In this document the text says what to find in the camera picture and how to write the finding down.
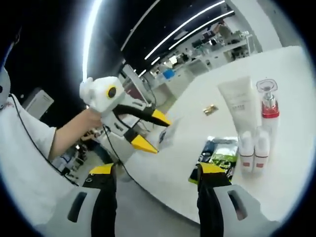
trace cream tube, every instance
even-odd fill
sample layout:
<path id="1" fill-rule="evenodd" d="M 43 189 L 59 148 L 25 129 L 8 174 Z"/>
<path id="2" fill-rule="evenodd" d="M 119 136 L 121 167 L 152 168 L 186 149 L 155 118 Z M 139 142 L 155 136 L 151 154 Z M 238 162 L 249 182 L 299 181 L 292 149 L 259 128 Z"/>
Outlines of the cream tube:
<path id="1" fill-rule="evenodd" d="M 257 124 L 250 77 L 223 82 L 218 89 L 231 112 L 237 133 L 254 133 Z"/>

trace small gold item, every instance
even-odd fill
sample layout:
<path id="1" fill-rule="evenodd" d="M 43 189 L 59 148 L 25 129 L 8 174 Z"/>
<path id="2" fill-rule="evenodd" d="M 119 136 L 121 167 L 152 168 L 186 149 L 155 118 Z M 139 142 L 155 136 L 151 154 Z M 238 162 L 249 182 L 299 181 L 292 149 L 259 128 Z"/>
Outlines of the small gold item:
<path id="1" fill-rule="evenodd" d="M 207 106 L 205 109 L 203 109 L 203 112 L 205 113 L 206 116 L 209 116 L 217 110 L 218 108 L 215 105 L 210 105 L 210 106 Z"/>

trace white table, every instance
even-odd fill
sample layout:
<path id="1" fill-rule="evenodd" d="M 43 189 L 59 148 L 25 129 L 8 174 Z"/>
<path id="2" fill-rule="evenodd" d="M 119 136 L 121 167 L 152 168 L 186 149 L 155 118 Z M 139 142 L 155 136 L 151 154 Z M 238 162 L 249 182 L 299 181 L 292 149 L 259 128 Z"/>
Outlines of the white table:
<path id="1" fill-rule="evenodd" d="M 157 155 L 136 151 L 126 163 L 128 172 L 144 189 L 198 223 L 197 186 L 188 182 L 188 177 L 208 135 L 237 135 L 217 85 L 243 76 L 251 76 L 254 85 L 265 78 L 277 81 L 280 125 L 276 155 L 270 158 L 265 174 L 243 177 L 238 161 L 233 183 L 260 201 L 268 219 L 282 220 L 298 201 L 310 176 L 316 134 L 316 90 L 315 76 L 302 48 L 268 51 L 212 70 L 197 77 L 170 109 L 171 120 L 181 118 L 173 146 Z M 210 104 L 215 104 L 219 111 L 207 117 L 202 109 Z M 259 123 L 259 100 L 257 105 Z M 162 130 L 158 127 L 147 138 L 157 142 Z"/>

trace red label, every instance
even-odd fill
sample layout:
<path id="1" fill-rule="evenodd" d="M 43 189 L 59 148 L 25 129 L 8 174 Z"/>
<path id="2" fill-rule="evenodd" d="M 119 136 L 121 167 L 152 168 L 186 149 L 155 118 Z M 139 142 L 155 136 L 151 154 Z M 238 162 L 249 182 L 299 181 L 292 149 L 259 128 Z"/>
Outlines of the red label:
<path id="1" fill-rule="evenodd" d="M 276 102 L 276 105 L 273 106 L 272 108 L 269 108 L 267 106 L 265 106 L 262 103 L 262 117 L 265 119 L 274 119 L 279 117 L 280 112 L 278 110 L 278 103 Z"/>

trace yellow circular marker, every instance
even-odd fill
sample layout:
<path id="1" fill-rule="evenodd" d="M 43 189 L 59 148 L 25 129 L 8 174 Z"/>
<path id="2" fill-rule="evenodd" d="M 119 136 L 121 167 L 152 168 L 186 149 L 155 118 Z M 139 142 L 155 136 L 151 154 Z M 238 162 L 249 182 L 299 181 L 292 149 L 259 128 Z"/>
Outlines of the yellow circular marker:
<path id="1" fill-rule="evenodd" d="M 106 95 L 107 97 L 109 97 L 110 99 L 112 99 L 117 93 L 117 88 L 112 85 L 112 86 L 109 86 L 107 92 L 106 92 Z"/>

